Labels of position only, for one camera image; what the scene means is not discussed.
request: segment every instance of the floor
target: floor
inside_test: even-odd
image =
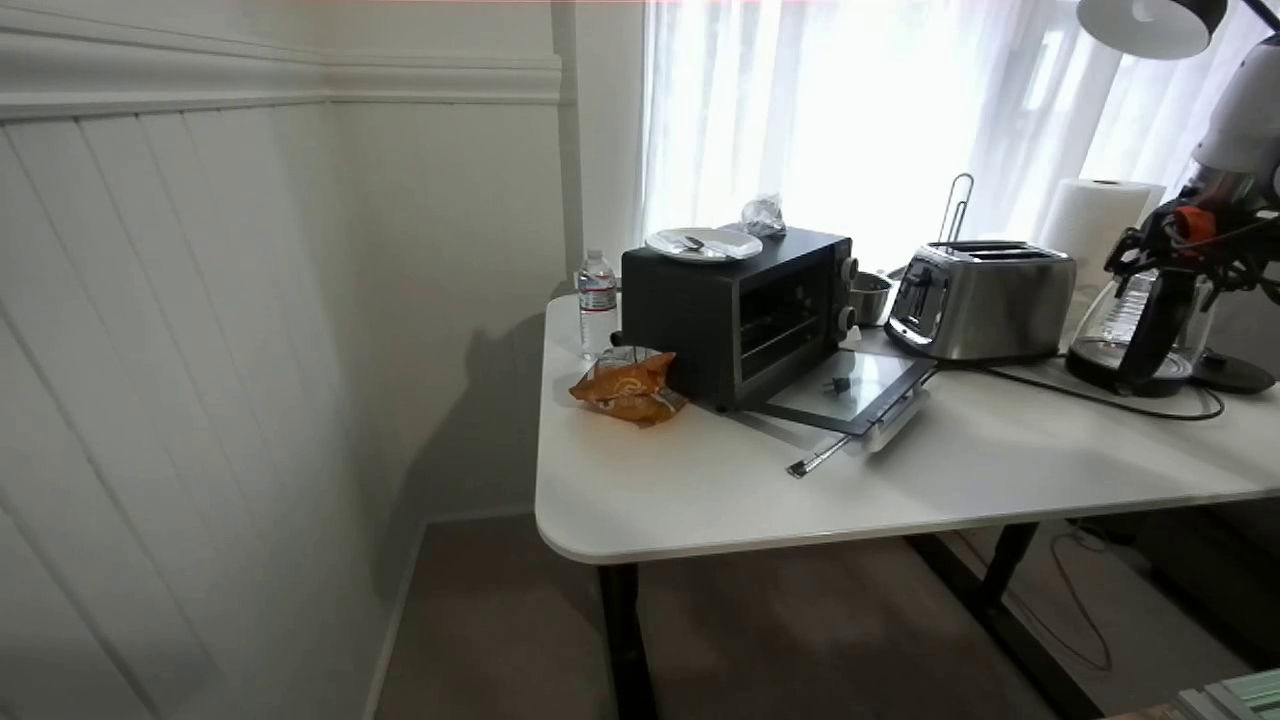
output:
[[[972,565],[991,534],[952,538]],[[1009,606],[1103,714],[1243,675],[1125,555],[1050,524]],[[663,720],[1050,720],[900,542],[651,565],[641,623]],[[530,516],[432,527],[380,720],[607,720],[598,575]]]

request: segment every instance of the power cord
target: power cord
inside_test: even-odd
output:
[[[996,370],[996,366],[989,366],[985,372],[989,372],[989,375],[999,375],[999,379],[1014,379],[1014,383],[1027,383],[1027,389],[1075,398],[1075,399],[1090,399],[1090,405],[1119,408],[1119,411],[1131,411],[1131,416],[1150,416],[1150,419],[1218,419],[1218,416],[1223,416],[1223,408],[1230,408],[1223,398],[1218,398],[1218,392],[1208,392],[1208,389],[1194,389],[1194,392],[1199,398],[1199,408],[1205,408],[1205,411],[1158,411],[1158,408],[1125,405],[1125,399],[1118,399],[1118,398],[1097,398],[1097,392],[1081,392],[1081,389],[1068,389],[1068,383],[1052,383],[1052,379],[1006,372],[1006,370]]]
[[[985,555],[967,538],[956,538],[956,542],[967,550],[967,555],[972,555],[975,565],[989,565],[989,555]],[[1090,652],[1081,652],[1072,641],[1064,641],[1064,635],[1062,635],[1031,606],[1023,606],[1014,589],[1009,589],[1009,599],[1017,606],[1019,618],[1027,618],[1046,635],[1052,635],[1052,641],[1057,641],[1064,652],[1072,652],[1085,668],[1091,668],[1091,671],[1112,671],[1112,668],[1118,668],[1118,660],[1112,660],[1112,641],[1103,635],[1103,628],[1100,628],[1097,618],[1090,614],[1090,606],[1085,606],[1085,596],[1081,596],[1081,589],[1075,589],[1075,581],[1072,581],[1072,574],[1068,574],[1068,565],[1064,565],[1064,553],[1062,553],[1062,550],[1064,550],[1068,542],[1081,546],[1081,550],[1090,550],[1090,553],[1103,553],[1103,550],[1085,546],[1081,534],[1057,538],[1057,542],[1050,546],[1052,568],[1057,568],[1062,585],[1068,589],[1075,618],[1090,623],[1091,641],[1100,645],[1100,656],[1090,656]]]

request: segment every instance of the silver toaster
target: silver toaster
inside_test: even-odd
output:
[[[935,241],[900,275],[890,338],[934,361],[1057,353],[1075,264],[1019,241]]]

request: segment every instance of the table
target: table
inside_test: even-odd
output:
[[[834,433],[695,405],[634,427],[586,411],[567,398],[578,375],[578,308],[561,298],[546,312],[536,527],[548,550],[598,568],[618,706],[638,720],[657,716],[638,565],[907,538],[1050,706],[1097,716],[999,606],[1038,521],[1280,497],[1277,392],[1232,398],[1208,425],[1172,425],[940,372],[890,454],[840,454],[792,479],[789,466]],[[1006,534],[975,581],[934,534],[985,524]]]

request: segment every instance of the window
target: window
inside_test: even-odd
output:
[[[1232,3],[1205,57],[1158,64],[1090,40],[1075,0],[651,0],[641,225],[778,194],[896,267],[975,173],[966,237],[1031,241],[1062,181],[1178,189],[1261,38]]]

